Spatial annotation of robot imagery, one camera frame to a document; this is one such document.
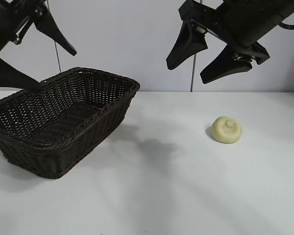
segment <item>robotic arm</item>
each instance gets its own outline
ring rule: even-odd
[[[20,44],[32,24],[55,40],[67,52],[76,54],[65,39],[45,5],[46,0],[0,0],[0,51],[8,42]],[[269,59],[257,41],[277,25],[294,29],[282,21],[294,12],[294,0],[223,0],[213,9],[194,0],[186,0],[179,13],[183,21],[178,39],[167,58],[170,70],[187,58],[208,48],[207,32],[227,43],[221,54],[202,72],[203,83],[252,69],[251,62]],[[0,59],[0,87],[36,91],[40,84]]]
[[[49,36],[71,55],[74,47],[65,39],[45,5],[46,0],[0,0],[0,51],[8,42],[20,44],[29,27],[35,24],[37,30]],[[37,91],[40,84],[17,71],[0,59],[0,87],[13,87]]]
[[[217,9],[186,0],[179,13],[183,25],[167,58],[170,70],[208,48],[207,32],[227,43],[221,54],[201,72],[204,84],[247,72],[252,69],[253,60],[262,64],[270,56],[257,41],[277,25],[294,29],[294,25],[282,23],[294,13],[294,0],[223,0]]]

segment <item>wicker basket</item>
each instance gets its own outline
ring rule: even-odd
[[[41,82],[37,94],[19,91],[0,100],[0,150],[38,176],[58,179],[123,121],[136,81],[75,68]]]

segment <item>screw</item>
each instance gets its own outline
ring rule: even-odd
[[[13,43],[14,43],[15,45],[19,45],[19,44],[21,44],[21,42],[22,42],[22,41],[21,41],[20,37],[16,35],[16,37],[15,37]]]
[[[237,52],[233,55],[234,60],[240,60],[243,56],[239,55]]]
[[[38,15],[39,17],[43,15],[42,11],[39,9],[35,10],[36,15]]]

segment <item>basket rim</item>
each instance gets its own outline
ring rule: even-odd
[[[109,74],[114,77],[126,79],[132,83],[132,86],[123,95],[117,97],[115,100],[113,100],[109,104],[100,108],[99,112],[96,112],[91,117],[85,119],[83,123],[81,123],[80,125],[77,125],[74,129],[72,129],[72,131],[70,131],[69,133],[64,135],[61,139],[59,139],[58,141],[56,141],[54,143],[43,144],[43,143],[37,143],[34,141],[26,140],[24,138],[21,138],[18,135],[9,133],[8,131],[6,131],[2,128],[0,128],[0,136],[5,137],[5,139],[7,137],[11,138],[15,141],[21,142],[24,145],[27,145],[28,147],[30,147],[32,149],[37,149],[37,150],[55,150],[58,148],[66,148],[66,146],[69,146],[75,139],[80,137],[84,132],[86,132],[89,128],[93,127],[104,116],[109,114],[112,111],[113,107],[120,106],[125,99],[130,98],[131,96],[135,95],[135,93],[140,88],[140,84],[137,81],[135,81],[134,79],[131,79],[129,77],[116,75],[116,74],[106,72],[103,70],[89,69],[89,68],[83,68],[83,67],[75,67],[75,68],[69,69],[69,70],[61,72],[55,76],[47,78],[47,79],[41,81],[40,83],[47,84],[47,83],[52,82],[53,80],[57,79],[58,77],[62,77],[62,79],[65,79],[68,75],[70,75],[72,73],[77,73],[77,72],[102,72],[102,73]],[[13,93],[7,97],[0,99],[0,104],[4,103],[6,101],[9,101],[11,99],[18,98],[26,93],[29,93],[29,91],[20,90],[16,93]]]

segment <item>white mushroom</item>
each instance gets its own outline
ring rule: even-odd
[[[242,127],[233,118],[219,117],[212,124],[212,137],[222,143],[235,143],[242,136]]]

